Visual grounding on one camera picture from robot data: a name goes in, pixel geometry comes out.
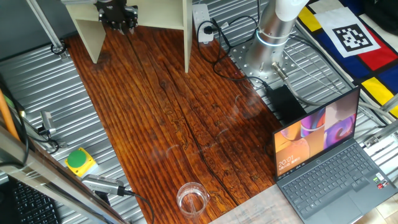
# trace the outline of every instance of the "black keyboard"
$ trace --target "black keyboard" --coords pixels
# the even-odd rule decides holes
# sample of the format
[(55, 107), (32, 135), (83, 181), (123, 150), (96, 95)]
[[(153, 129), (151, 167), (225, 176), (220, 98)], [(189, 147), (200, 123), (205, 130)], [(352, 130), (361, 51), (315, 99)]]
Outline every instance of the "black keyboard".
[(310, 217), (347, 191), (358, 191), (369, 183), (364, 175), (375, 167), (361, 155), (361, 151), (358, 144), (350, 146), (283, 186), (303, 218)]
[(58, 224), (60, 223), (55, 202), (22, 182), (14, 181), (12, 194), (17, 205), (21, 224)]

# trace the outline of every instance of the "metal grating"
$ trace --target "metal grating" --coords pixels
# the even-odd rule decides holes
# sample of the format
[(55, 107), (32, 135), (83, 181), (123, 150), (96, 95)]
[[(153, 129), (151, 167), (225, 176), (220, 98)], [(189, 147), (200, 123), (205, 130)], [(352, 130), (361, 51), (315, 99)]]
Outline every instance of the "metal grating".
[[(239, 16), (252, 16), (253, 18), (257, 19), (256, 0), (204, 0), (200, 1), (200, 3), (207, 4), (210, 18), (215, 19), (218, 24), (224, 24), (225, 22), (232, 21)], [(261, 1), (261, 12), (267, 6), (267, 4), (267, 0)], [(254, 28), (253, 21), (251, 19), (245, 18), (224, 28), (223, 32), (231, 45), (238, 45), (239, 43), (248, 40), (252, 36)], [(297, 28), (294, 29), (293, 33), (304, 36)], [(225, 50), (228, 49), (224, 42), (221, 44), (221, 46)], [(320, 56), (316, 51), (301, 42), (290, 39), (287, 42), (285, 53), (297, 63), (294, 64), (295, 69), (287, 69), (287, 71), (291, 71), (288, 72), (289, 80), (299, 95), (308, 100), (327, 102), (340, 95), (336, 93), (336, 91), (345, 93), (354, 87), (354, 85), (350, 82), (350, 78), (342, 75), (344, 74), (342, 71), (336, 71), (332, 66), (326, 63), (325, 59), (322, 58), (322, 56)], [(240, 67), (238, 61), (232, 57), (232, 55), (233, 53), (230, 55), (230, 57), (234, 62), (236, 62), (236, 65)], [(268, 84), (272, 88), (277, 88), (282, 86), (283, 82), (282, 80), (277, 79), (268, 82)], [(279, 114), (275, 113), (273, 106), (266, 98), (264, 88), (260, 86), (260, 83), (252, 82), (252, 85), (260, 97), (264, 100), (266, 105), (271, 109), (271, 111), (274, 112), (277, 118), (280, 119)], [(368, 99), (369, 98), (364, 93), (361, 93), (362, 101), (369, 103)], [(315, 109), (314, 106), (302, 106), (307, 112)], [(363, 142), (365, 140), (381, 130), (378, 128), (380, 125), (383, 124), (378, 120), (377, 116), (375, 116), (372, 111), (360, 107), (357, 116), (355, 139), (360, 143), (360, 145), (363, 146)], [(371, 148), (365, 149), (365, 151), (369, 155), (373, 155), (375, 152), (377, 152), (377, 154), (373, 155), (372, 158), (389, 176), (389, 178), (393, 180), (395, 184), (398, 184), (397, 139), (394, 136), (390, 136), (380, 143), (373, 145)]]
[[(56, 160), (66, 166), (64, 161), (69, 153), (83, 147), (99, 165), (95, 174), (119, 179), (131, 189), (70, 57), (60, 60), (51, 53), (50, 46), (46, 46), (0, 62), (0, 74), (14, 97), (25, 107), (26, 118), (33, 126), (41, 126), (41, 110), (51, 112), (57, 127), (52, 137), (68, 145), (53, 155)], [(2, 173), (0, 183), (4, 181), (7, 175)], [(126, 220), (146, 223), (134, 197), (110, 195), (109, 201)], [(90, 222), (60, 203), (58, 209), (62, 223)]]

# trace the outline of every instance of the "laptop touchpad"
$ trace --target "laptop touchpad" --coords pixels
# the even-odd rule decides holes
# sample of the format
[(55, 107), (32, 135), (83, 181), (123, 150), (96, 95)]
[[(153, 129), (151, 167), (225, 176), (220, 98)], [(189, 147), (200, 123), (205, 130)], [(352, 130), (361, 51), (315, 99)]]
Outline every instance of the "laptop touchpad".
[(362, 214), (348, 195), (344, 195), (325, 208), (332, 223), (350, 223)]

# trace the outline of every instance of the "desktop wallpaper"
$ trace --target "desktop wallpaper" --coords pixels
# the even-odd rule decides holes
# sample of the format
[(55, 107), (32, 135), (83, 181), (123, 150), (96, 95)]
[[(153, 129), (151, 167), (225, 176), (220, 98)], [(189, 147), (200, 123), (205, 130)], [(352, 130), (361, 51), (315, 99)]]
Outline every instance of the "desktop wallpaper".
[(353, 133), (358, 94), (354, 91), (275, 133), (278, 176)]

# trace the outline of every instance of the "laptop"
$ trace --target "laptop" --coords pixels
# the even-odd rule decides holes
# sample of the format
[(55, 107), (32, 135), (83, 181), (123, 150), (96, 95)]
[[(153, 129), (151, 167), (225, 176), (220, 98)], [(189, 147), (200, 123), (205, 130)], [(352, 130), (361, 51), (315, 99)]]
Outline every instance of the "laptop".
[(354, 140), (359, 91), (274, 133), (276, 182), (304, 223), (354, 223), (398, 192)]

